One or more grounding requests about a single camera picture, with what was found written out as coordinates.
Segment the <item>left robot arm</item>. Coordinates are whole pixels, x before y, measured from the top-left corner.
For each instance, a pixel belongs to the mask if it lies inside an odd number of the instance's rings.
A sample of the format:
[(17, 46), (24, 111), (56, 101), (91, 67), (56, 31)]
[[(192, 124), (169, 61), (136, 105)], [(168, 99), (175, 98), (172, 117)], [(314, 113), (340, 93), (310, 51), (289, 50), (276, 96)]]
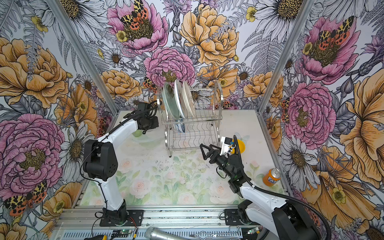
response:
[(102, 219), (112, 225), (122, 226), (129, 218), (127, 205), (116, 181), (117, 149), (137, 130), (145, 134), (159, 126), (156, 116), (157, 103), (140, 102), (137, 109), (124, 116), (124, 120), (102, 137), (88, 140), (84, 147), (83, 171), (87, 180), (96, 182), (104, 198)]

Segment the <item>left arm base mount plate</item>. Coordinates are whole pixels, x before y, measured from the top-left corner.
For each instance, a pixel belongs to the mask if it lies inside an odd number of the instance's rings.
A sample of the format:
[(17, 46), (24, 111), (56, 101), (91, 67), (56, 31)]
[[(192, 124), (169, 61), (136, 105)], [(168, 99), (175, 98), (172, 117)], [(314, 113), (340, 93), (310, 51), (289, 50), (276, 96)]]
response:
[(144, 219), (144, 210), (127, 210), (128, 218), (118, 221), (112, 217), (102, 217), (100, 227), (140, 227)]

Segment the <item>yellow plastic bowl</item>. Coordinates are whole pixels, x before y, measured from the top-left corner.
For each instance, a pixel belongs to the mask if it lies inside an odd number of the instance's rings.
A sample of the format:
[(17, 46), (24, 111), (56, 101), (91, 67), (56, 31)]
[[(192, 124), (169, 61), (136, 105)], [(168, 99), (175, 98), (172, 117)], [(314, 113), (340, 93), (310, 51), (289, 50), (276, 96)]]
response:
[[(238, 140), (238, 143), (239, 143), (240, 153), (242, 154), (246, 150), (245, 143), (241, 140)], [(235, 148), (233, 148), (231, 151), (231, 154), (234, 154), (234, 153), (235, 153)]]

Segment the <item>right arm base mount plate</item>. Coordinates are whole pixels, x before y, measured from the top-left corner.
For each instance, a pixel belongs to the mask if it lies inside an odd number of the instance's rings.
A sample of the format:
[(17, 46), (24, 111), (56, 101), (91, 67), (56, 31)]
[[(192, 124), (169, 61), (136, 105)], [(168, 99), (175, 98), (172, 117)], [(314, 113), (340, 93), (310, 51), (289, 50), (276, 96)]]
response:
[(226, 226), (248, 225), (251, 223), (243, 209), (225, 209), (224, 221)]

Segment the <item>green glass tumbler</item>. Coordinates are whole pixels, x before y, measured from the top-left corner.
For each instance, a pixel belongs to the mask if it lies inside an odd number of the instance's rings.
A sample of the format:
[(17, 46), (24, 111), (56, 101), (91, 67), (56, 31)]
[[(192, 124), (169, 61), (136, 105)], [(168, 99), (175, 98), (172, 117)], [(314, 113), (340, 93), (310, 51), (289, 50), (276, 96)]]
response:
[(140, 136), (143, 135), (143, 130), (136, 130), (134, 133), (132, 133), (132, 135), (135, 137), (135, 138), (138, 138)]

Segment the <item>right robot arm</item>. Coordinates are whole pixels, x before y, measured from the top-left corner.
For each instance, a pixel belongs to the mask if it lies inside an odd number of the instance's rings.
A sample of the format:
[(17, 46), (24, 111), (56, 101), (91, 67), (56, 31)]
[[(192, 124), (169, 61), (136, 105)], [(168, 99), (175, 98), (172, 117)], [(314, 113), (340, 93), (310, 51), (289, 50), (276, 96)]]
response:
[(200, 144), (204, 160), (218, 166), (230, 179), (231, 190), (245, 199), (238, 205), (244, 223), (255, 222), (274, 233), (281, 240), (320, 240), (321, 234), (304, 206), (289, 200), (286, 195), (268, 194), (255, 189), (245, 171), (241, 154), (225, 154), (222, 148)]

